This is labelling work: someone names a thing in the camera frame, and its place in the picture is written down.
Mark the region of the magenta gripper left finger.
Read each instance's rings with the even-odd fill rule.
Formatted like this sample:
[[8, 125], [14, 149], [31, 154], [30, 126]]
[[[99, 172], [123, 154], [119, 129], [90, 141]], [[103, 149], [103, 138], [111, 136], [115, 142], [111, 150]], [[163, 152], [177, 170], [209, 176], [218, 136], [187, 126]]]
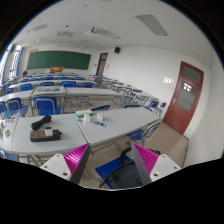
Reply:
[[78, 184], [82, 178], [89, 155], [90, 144], [86, 143], [65, 155], [55, 154], [41, 166], [41, 169]]

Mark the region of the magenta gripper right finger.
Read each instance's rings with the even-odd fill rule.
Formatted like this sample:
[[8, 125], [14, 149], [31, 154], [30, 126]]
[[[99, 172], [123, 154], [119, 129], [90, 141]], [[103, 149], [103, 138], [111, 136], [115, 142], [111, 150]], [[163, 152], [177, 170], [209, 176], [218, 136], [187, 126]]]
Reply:
[[157, 155], [137, 144], [132, 144], [131, 152], [143, 185], [181, 170], [181, 167], [166, 154]]

